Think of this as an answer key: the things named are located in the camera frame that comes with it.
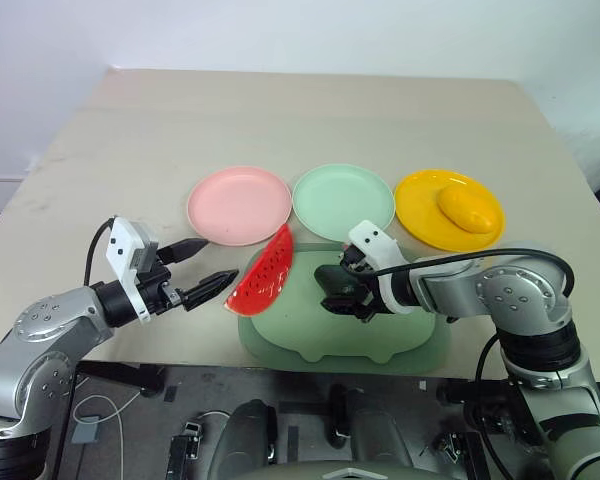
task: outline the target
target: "toy watermelon slice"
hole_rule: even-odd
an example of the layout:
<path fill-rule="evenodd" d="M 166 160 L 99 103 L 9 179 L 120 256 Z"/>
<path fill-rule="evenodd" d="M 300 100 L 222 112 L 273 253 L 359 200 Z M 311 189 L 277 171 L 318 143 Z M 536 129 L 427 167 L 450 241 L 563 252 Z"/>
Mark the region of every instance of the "toy watermelon slice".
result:
<path fill-rule="evenodd" d="M 224 306 L 238 315 L 258 315 L 275 302 L 293 260 L 293 237 L 285 223 L 245 274 Z"/>

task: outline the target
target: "table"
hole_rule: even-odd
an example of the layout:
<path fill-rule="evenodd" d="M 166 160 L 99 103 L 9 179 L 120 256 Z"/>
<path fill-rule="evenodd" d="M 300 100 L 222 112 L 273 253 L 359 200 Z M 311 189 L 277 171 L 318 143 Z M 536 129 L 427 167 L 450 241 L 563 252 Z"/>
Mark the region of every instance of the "table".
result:
<path fill-rule="evenodd" d="M 193 234 L 185 202 L 204 176 L 259 165 L 292 186 L 330 162 L 368 167 L 392 187 L 447 168 L 491 189 L 507 214 L 501 242 L 534 240 L 574 267 L 574 318 L 600 380 L 600 205 L 533 103 L 492 80 L 111 71 L 0 215 L 0 339 L 29 303 L 80 285 L 89 241 L 112 214 L 147 222 L 167 244 Z M 293 215 L 290 226 L 299 242 L 321 241 Z M 388 233 L 439 253 L 397 220 Z M 104 243 L 92 281 L 113 279 Z M 211 244 L 173 268 L 173 283 L 244 269 L 261 247 Z M 258 366 L 223 301 L 129 324 L 87 358 Z M 493 331 L 486 317 L 457 322 L 446 364 L 427 375 L 472 376 Z M 485 377 L 504 374 L 496 350 Z"/>

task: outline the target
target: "yellow plate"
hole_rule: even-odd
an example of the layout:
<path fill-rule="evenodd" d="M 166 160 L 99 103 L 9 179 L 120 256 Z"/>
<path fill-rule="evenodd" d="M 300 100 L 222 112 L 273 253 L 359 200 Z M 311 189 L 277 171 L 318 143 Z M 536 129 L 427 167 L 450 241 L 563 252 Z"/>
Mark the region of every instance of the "yellow plate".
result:
<path fill-rule="evenodd" d="M 450 185 L 464 185 L 487 201 L 496 214 L 495 229 L 469 233 L 458 227 L 438 207 L 438 193 Z M 452 252 L 487 248 L 498 241 L 505 216 L 498 199 L 475 180 L 449 170 L 422 170 L 402 179 L 396 187 L 396 215 L 400 223 L 419 240 Z"/>

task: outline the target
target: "pink plate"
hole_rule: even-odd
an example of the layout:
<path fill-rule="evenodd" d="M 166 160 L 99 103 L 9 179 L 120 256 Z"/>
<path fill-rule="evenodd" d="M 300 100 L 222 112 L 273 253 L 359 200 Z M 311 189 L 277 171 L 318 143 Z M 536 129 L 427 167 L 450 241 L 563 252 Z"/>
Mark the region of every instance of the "pink plate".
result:
<path fill-rule="evenodd" d="M 198 183 L 187 202 L 191 226 L 220 245 L 242 246 L 270 237 L 291 213 L 291 193 L 276 175 L 230 167 Z"/>

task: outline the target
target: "white wall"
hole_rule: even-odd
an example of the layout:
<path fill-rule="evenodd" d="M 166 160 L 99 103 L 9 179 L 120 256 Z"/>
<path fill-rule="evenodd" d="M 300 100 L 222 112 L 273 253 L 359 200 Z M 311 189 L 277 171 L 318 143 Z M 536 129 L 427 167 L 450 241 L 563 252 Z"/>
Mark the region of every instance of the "white wall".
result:
<path fill-rule="evenodd" d="M 107 65 L 511 79 L 600 187 L 600 0 L 3 0 L 0 176 Z"/>

